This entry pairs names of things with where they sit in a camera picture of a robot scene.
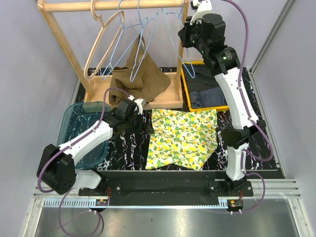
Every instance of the lemon print fabric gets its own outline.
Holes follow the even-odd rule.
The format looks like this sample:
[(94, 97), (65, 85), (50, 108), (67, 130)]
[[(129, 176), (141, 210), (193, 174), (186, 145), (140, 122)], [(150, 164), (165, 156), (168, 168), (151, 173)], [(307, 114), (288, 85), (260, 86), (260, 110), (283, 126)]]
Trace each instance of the lemon print fabric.
[(146, 169), (169, 164), (200, 170), (217, 148), (216, 110), (180, 112), (153, 109)]

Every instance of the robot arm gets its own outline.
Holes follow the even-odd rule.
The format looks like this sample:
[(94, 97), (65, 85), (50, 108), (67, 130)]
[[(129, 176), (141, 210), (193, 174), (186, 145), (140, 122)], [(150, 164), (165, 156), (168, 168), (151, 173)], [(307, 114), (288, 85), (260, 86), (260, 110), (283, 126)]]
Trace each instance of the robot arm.
[(178, 36), (183, 47), (194, 47), (202, 54), (206, 67), (215, 76), (230, 108), (233, 127), (223, 130), (222, 138), (228, 146), (226, 188), (232, 193), (240, 190), (246, 182), (245, 160), (240, 164), (241, 157), (243, 150), (249, 146), (249, 137), (258, 132), (251, 120), (257, 122), (261, 129), (265, 128), (266, 124), (258, 119), (248, 96), (245, 95), (251, 120), (248, 118), (239, 91), (240, 87), (245, 91), (243, 82), (238, 86), (239, 71), (242, 69), (236, 51), (224, 44), (226, 25), (223, 18), (212, 13), (210, 0), (192, 0), (191, 7), (196, 13), (186, 19)]
[(43, 151), (37, 177), (40, 176), (45, 164), (55, 154), (65, 149), (47, 167), (41, 180), (60, 195), (71, 188), (96, 189), (102, 181), (101, 176), (92, 170), (75, 169), (75, 166), (96, 146), (111, 139), (114, 133), (120, 133), (125, 129), (140, 130), (139, 124), (142, 123), (143, 106), (146, 101), (133, 99), (132, 96), (124, 99), (118, 108), (105, 113), (97, 129), (95, 128), (99, 121), (78, 137), (59, 147), (48, 145)]

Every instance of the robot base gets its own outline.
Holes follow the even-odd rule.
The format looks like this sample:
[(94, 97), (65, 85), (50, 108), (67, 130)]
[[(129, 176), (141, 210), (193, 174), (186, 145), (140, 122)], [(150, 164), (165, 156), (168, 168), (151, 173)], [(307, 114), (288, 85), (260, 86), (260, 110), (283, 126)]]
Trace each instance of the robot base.
[(251, 182), (245, 177), (234, 182), (226, 177), (224, 181), (210, 181), (208, 186), (211, 197), (240, 197), (241, 191), (244, 197), (253, 197)]

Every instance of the gray wall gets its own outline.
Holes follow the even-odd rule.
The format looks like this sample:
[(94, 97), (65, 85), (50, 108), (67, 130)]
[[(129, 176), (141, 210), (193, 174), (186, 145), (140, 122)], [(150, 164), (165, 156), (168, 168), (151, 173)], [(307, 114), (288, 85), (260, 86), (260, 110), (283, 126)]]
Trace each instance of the gray wall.
[[(71, 1), (86, 1), (86, 0), (67, 0)], [(48, 2), (61, 2), (60, 0), (48, 0)], [(286, 0), (235, 0), (244, 10), (250, 27), (249, 37), (249, 51), (247, 54), (246, 65), (251, 67), (256, 57), (258, 56), (262, 45), (268, 37), (271, 28), (277, 20)], [(212, 1), (213, 11), (221, 14), (227, 24), (226, 30), (226, 43), (234, 47), (242, 57), (242, 49), (244, 44), (244, 23), (239, 12), (229, 3), (220, 0)], [(170, 8), (169, 11), (179, 12), (179, 8)], [(169, 38), (169, 33), (164, 25), (161, 9), (142, 9), (141, 16), (153, 16), (156, 12), (159, 13), (158, 25), (154, 32), (153, 40), (149, 47), (149, 53), (155, 60), (159, 67), (176, 67), (177, 53), (175, 52)], [(104, 20), (107, 21), (116, 11), (103, 11), (102, 15)], [(92, 45), (99, 33), (100, 24), (95, 21), (91, 13), (88, 12), (69, 12), (69, 13), (56, 13), (56, 19), (61, 28), (65, 32), (66, 38), (72, 46), (76, 57), (82, 67), (85, 66), (88, 55)], [(136, 10), (125, 11), (125, 23), (127, 26), (137, 24), (139, 22)], [(173, 29), (172, 36), (175, 40), (176, 47), (178, 48), (177, 32), (180, 29), (180, 23), (174, 15), (167, 16), (167, 22), (170, 28)], [(151, 31), (153, 29), (153, 22), (150, 23), (144, 31), (145, 39), (148, 41)], [(116, 20), (109, 27), (109, 33), (105, 33), (101, 40), (100, 46), (97, 49), (95, 58), (92, 60), (91, 65), (96, 66), (102, 58), (104, 52), (108, 48), (113, 39), (113, 34), (119, 27), (119, 20)], [(116, 62), (124, 53), (131, 40), (137, 35), (139, 28), (126, 29), (119, 49), (114, 56)], [(127, 60), (128, 55), (122, 59), (121, 66)], [(195, 50), (190, 50), (191, 60), (200, 60), (200, 54)]]
[(20, 237), (76, 78), (34, 0), (1, 3), (0, 52), (0, 235)]
[(316, 233), (316, 1), (297, 1), (255, 71), (286, 173)]

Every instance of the metal floor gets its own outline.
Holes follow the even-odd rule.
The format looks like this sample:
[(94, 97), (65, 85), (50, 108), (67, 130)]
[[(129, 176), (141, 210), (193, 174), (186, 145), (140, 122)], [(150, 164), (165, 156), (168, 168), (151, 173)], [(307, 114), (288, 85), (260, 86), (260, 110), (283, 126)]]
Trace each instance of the metal floor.
[[(245, 208), (255, 205), (245, 200)], [(68, 222), (83, 209), (63, 208), (62, 222)], [(298, 237), (289, 204), (284, 199), (266, 199), (256, 210), (231, 216), (212, 210), (107, 209), (102, 212), (105, 227), (99, 237)], [(59, 229), (57, 208), (43, 208), (36, 237), (64, 237)], [(85, 236), (96, 227), (98, 218), (86, 213), (65, 229)]]

